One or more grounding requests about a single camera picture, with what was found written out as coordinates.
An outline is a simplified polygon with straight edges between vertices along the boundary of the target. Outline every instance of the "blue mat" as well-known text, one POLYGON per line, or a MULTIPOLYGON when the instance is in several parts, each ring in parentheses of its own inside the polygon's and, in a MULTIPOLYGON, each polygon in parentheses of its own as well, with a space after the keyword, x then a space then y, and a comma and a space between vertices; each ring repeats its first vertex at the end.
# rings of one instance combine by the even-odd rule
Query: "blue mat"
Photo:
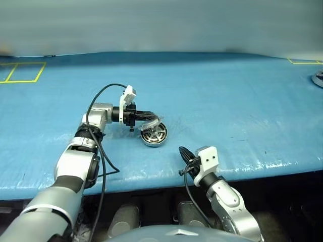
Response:
MULTIPOLYGON (((32 198, 52 185, 60 154, 108 83, 132 85, 137 108, 164 116, 169 137, 151 148, 138 131, 108 125, 103 147, 121 172, 108 177, 107 192, 182 186, 179 146, 216 146, 218 175, 227 180, 323 169, 323 89, 310 80, 322 65, 248 54, 126 52, 0 63, 0 200, 32 198)), ((118 105, 121 93, 110 88, 98 101, 118 105)), ((86 194, 99 193, 101 181, 86 194)))

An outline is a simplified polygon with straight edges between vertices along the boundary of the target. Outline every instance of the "black cable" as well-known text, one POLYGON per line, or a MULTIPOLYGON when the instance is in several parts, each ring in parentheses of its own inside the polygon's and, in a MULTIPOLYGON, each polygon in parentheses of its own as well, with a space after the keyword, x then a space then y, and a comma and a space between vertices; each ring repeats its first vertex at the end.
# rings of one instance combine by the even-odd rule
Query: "black cable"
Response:
MULTIPOLYGON (((97 138, 95 137, 95 135, 93 134, 93 130, 90 126, 90 123, 89 123, 89 114, 90 114, 90 111, 92 109, 92 106, 93 104, 95 103, 96 99, 99 97, 99 95, 108 87, 110 86, 120 86, 120 87, 124 87, 124 88, 127 88, 125 85, 122 85, 122 84, 118 84, 118 83, 111 83, 111 84, 108 84, 106 85, 105 87, 103 87, 96 95, 95 97, 93 98, 91 104, 89 105, 89 108, 86 112, 86 125, 88 126, 88 130, 90 132, 90 135, 93 139, 93 141, 95 142, 99 152, 100 152, 100 156, 101 156, 101 161, 102 161, 102 169, 103 169, 103 174, 109 174, 109 173, 106 173, 106 168, 105 168, 105 161, 104 161, 104 158, 106 158, 106 161, 108 162, 108 164, 113 168, 115 169, 116 171, 114 171, 113 173, 117 173, 119 172, 119 169, 117 169, 113 164, 112 162, 109 160, 109 158, 107 157, 106 153, 104 152, 104 149, 102 148, 102 144, 100 141, 97 140, 97 138)), ((104 191, 105 191, 105 177, 106 175, 103 175, 103 180, 102 180, 102 189, 101 189, 101 196, 100 196, 100 201, 99 201, 99 206, 97 208, 97 214, 96 214, 96 217, 95 217, 95 221, 94 221, 94 224, 93 224, 93 227, 92 227, 92 231, 91 231, 91 235, 90 235, 90 239, 89 239, 89 242, 92 241, 93 239, 93 235, 94 235, 94 232, 95 232, 95 228, 96 228, 96 225, 97 225, 97 222, 99 220, 99 217, 100 217, 100 213, 101 213, 101 209, 102 209, 102 204, 103 204, 103 197, 104 197, 104 191)))
POLYGON ((195 208, 197 209, 197 211, 200 213, 200 215, 204 218, 204 220, 208 223, 208 225, 211 228, 213 228, 213 224, 211 224, 209 218, 203 213, 203 211, 201 210, 201 208, 197 205, 196 201, 192 197, 192 194, 191 194, 191 192, 189 190, 188 183, 187 183, 187 172, 188 172, 188 168, 190 168, 189 165, 187 165, 185 167, 185 170, 184 170, 184 184, 185 184, 185 188, 186 188, 187 194, 190 197, 190 199, 191 199, 193 205, 195 206, 195 208))

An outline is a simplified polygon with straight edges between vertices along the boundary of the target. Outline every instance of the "white wall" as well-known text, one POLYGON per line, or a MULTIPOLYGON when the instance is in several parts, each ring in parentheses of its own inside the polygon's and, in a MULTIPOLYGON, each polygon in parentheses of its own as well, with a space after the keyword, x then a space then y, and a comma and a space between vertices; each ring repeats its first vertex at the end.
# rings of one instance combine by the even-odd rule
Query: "white wall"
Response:
POLYGON ((323 60, 323 0, 1 0, 0 52, 248 52, 323 60))

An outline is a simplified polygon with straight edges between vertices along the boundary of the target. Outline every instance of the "dark floor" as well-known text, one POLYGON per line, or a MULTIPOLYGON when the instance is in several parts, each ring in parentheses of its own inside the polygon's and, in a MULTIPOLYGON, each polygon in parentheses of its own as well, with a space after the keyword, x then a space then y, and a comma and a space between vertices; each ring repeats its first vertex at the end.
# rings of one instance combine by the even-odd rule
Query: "dark floor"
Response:
MULTIPOLYGON (((267 242, 322 241, 322 171, 239 181, 230 185, 243 196, 267 242)), ((203 211, 214 218, 205 192, 195 187, 191 191, 203 211)), ((186 198, 184 188, 106 194, 95 241, 105 238, 109 224, 122 204, 132 202, 138 205, 141 226, 173 224, 176 223, 177 203, 186 198)), ((94 219, 98 199, 99 196, 84 198, 84 223, 94 219)), ((18 215, 22 202, 17 204, 0 202, 0 207, 12 207, 12 213, 0 213, 0 233, 18 215)))

